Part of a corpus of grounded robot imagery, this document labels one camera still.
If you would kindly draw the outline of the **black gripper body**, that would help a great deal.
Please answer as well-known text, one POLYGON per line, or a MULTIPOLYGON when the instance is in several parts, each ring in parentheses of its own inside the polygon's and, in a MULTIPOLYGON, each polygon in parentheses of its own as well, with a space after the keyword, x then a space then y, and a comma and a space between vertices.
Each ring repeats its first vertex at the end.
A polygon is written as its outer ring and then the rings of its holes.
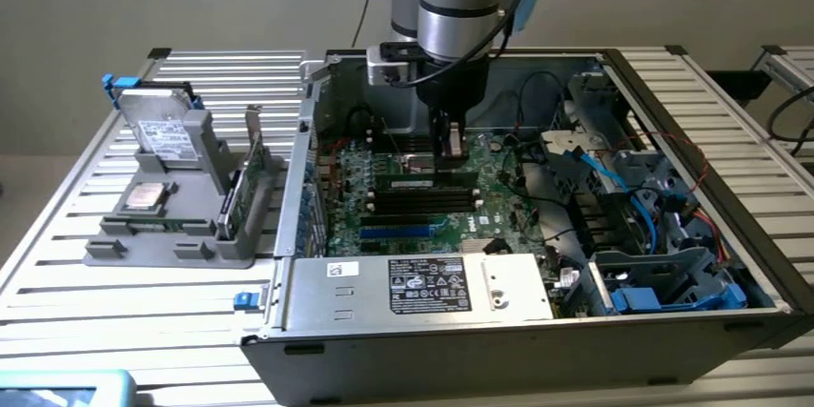
POLYGON ((491 58, 485 55, 418 84, 417 94, 431 110, 465 123, 469 110, 485 97, 491 58))

